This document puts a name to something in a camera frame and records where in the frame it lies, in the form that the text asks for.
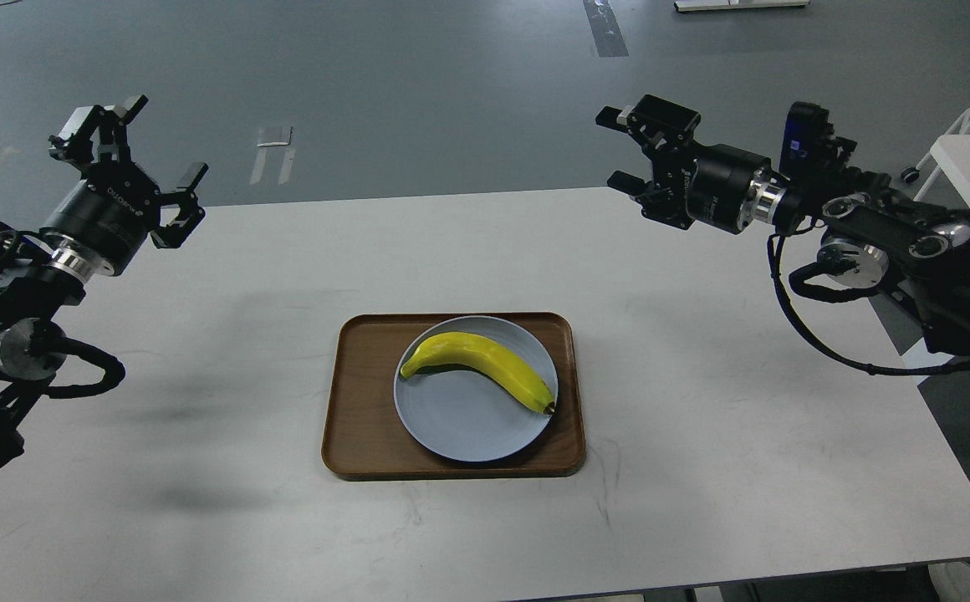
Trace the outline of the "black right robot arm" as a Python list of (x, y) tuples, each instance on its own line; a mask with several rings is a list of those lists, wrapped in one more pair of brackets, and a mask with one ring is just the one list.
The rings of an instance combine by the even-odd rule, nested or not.
[(871, 375), (897, 374), (826, 346), (792, 296), (822, 304), (888, 298), (921, 329), (930, 352), (950, 355), (909, 375), (970, 372), (970, 210), (914, 201), (887, 174), (851, 166), (856, 143), (837, 136), (828, 110), (791, 105), (779, 166), (748, 150), (699, 144), (702, 117), (653, 95), (606, 106), (595, 121), (629, 135), (651, 163), (649, 179), (616, 171), (607, 181), (648, 220), (683, 230), (704, 222), (733, 235), (756, 221), (774, 228), (767, 256), (777, 301), (825, 357)]

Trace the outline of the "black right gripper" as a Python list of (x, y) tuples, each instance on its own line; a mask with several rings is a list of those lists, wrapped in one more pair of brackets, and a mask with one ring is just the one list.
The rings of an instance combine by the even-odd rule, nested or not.
[(629, 135), (651, 163), (651, 181), (614, 171), (606, 185), (638, 203), (646, 220), (683, 230), (705, 222), (737, 235), (752, 221), (753, 183), (772, 174), (771, 161), (695, 142), (700, 122), (692, 108), (650, 94), (632, 106), (602, 108), (595, 124)]

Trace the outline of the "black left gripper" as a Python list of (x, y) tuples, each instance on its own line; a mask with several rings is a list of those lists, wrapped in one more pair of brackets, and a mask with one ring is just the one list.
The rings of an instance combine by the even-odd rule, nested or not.
[[(103, 260), (111, 277), (125, 271), (149, 232), (154, 247), (175, 250), (206, 216), (196, 194), (209, 171), (205, 161), (191, 163), (174, 188), (160, 195), (157, 183), (132, 163), (127, 125), (148, 102), (140, 94), (122, 105), (81, 106), (59, 134), (48, 138), (48, 155), (75, 168), (81, 178), (42, 225), (41, 236), (49, 243), (60, 236), (83, 244)], [(175, 208), (176, 215), (156, 225), (167, 208)]]

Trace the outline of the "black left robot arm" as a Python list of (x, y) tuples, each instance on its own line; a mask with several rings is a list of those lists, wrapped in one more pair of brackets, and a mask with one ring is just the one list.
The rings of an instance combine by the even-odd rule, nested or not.
[(114, 355), (69, 338), (54, 315), (79, 305), (95, 275), (121, 275), (145, 240), (180, 247), (205, 217), (196, 194), (205, 164), (162, 191), (133, 161), (127, 126), (146, 104), (138, 95), (76, 108), (49, 154), (79, 183), (38, 230), (0, 222), (0, 469), (23, 454), (18, 428), (42, 397), (87, 399), (125, 379)]

